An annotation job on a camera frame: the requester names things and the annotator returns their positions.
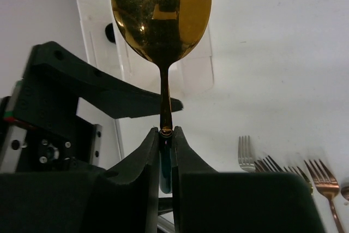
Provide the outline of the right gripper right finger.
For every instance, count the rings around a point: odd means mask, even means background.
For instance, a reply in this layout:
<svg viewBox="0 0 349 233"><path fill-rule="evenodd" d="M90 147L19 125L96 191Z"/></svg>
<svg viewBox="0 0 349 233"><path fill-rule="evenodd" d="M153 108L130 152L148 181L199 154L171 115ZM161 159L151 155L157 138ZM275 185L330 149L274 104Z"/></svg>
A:
<svg viewBox="0 0 349 233"><path fill-rule="evenodd" d="M172 137L172 189L177 232L324 232L309 187L285 172L217 172Z"/></svg>

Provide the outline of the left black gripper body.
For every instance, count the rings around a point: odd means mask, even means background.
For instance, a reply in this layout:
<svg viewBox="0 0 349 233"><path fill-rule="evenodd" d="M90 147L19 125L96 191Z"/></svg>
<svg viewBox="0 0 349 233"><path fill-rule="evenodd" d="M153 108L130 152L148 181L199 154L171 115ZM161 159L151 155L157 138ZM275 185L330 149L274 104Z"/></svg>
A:
<svg viewBox="0 0 349 233"><path fill-rule="evenodd" d="M78 102L56 85L18 81L1 100L1 172L96 168L102 126L79 117Z"/></svg>

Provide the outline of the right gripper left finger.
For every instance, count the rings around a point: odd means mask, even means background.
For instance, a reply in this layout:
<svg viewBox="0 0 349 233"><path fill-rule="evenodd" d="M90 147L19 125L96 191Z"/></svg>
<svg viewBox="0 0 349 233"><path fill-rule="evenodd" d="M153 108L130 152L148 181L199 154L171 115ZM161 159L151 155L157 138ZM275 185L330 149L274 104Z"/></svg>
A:
<svg viewBox="0 0 349 233"><path fill-rule="evenodd" d="M108 170L1 175L1 232L156 232L158 130Z"/></svg>

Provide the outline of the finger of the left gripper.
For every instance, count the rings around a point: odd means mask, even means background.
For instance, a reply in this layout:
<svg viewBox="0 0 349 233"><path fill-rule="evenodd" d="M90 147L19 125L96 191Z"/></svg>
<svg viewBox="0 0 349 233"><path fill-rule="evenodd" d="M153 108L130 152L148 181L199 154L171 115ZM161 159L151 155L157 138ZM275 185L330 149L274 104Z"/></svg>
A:
<svg viewBox="0 0 349 233"><path fill-rule="evenodd" d="M64 100L82 98L113 119L160 114L160 95L115 78L54 41L34 45L28 73Z"/></svg>

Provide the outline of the black spoon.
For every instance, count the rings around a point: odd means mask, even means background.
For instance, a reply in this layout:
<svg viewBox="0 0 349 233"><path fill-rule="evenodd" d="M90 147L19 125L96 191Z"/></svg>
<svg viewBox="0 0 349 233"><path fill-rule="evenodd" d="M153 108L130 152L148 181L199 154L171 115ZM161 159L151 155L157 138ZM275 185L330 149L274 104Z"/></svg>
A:
<svg viewBox="0 0 349 233"><path fill-rule="evenodd" d="M109 23L106 27L105 27L105 35L106 38L108 39L109 42L115 44L116 40L115 40L115 33L114 33L114 29L113 29L113 24Z"/></svg>

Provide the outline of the gold spoon green handle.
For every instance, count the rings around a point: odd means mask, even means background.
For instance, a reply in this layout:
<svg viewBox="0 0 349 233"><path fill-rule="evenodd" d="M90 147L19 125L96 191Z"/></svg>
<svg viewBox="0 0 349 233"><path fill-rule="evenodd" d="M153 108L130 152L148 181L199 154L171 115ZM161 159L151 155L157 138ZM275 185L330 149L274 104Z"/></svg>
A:
<svg viewBox="0 0 349 233"><path fill-rule="evenodd" d="M212 0L111 0L127 44L160 73L160 189L172 192L169 68L189 54L207 28Z"/></svg>

